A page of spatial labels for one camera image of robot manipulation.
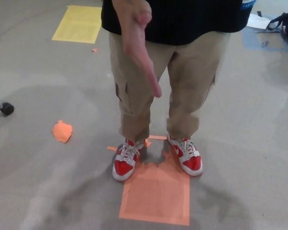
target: black t-shirt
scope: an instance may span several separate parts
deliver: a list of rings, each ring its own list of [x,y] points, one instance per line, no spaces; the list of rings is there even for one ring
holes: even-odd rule
[[[145,30],[146,40],[167,45],[186,45],[210,31],[234,33],[248,21],[256,0],[147,0],[152,20]],[[121,34],[112,0],[104,0],[102,27]]]

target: bag strap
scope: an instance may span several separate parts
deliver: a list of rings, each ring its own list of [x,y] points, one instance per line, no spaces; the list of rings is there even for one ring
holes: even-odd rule
[[[267,26],[267,29],[268,29],[268,30],[275,30],[275,29],[277,29],[277,28],[283,23],[283,21],[286,20],[286,19],[288,19],[288,13],[283,13],[281,16],[273,19],[273,20],[269,23],[269,25]],[[278,22],[277,26],[276,26],[275,28],[271,28],[270,25],[273,24],[273,23],[276,23],[276,22]]]

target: khaki cargo pants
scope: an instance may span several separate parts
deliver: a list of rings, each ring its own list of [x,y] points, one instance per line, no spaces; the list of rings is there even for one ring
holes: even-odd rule
[[[167,130],[173,138],[189,138],[198,129],[197,111],[215,83],[229,36],[209,32],[185,46],[146,42],[158,80],[168,68],[172,91]],[[109,37],[116,95],[120,100],[120,133],[133,142],[140,142],[149,136],[150,106],[154,98],[145,76],[124,54],[122,37],[111,33]]]

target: floor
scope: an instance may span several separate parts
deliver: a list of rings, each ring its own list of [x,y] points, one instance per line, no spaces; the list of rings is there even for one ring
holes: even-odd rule
[[[204,173],[190,180],[189,226],[119,218],[108,34],[94,45],[52,41],[68,5],[101,1],[0,0],[0,100],[16,108],[0,115],[0,230],[288,230],[288,53],[248,50],[242,33],[231,37],[194,135]],[[254,10],[278,15],[288,0]],[[167,73],[161,86],[151,134],[164,136]],[[58,120],[73,126],[67,144],[51,133]],[[154,162],[163,142],[152,143]]]

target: shoe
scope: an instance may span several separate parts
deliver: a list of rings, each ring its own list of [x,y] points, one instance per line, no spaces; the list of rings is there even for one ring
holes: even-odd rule
[[[125,139],[123,146],[115,157],[112,168],[115,180],[125,181],[132,175],[144,144],[144,141],[140,144],[134,144],[132,141]]]
[[[198,176],[203,172],[203,163],[199,151],[190,138],[174,140],[170,135],[168,142],[174,147],[182,169],[190,176]]]

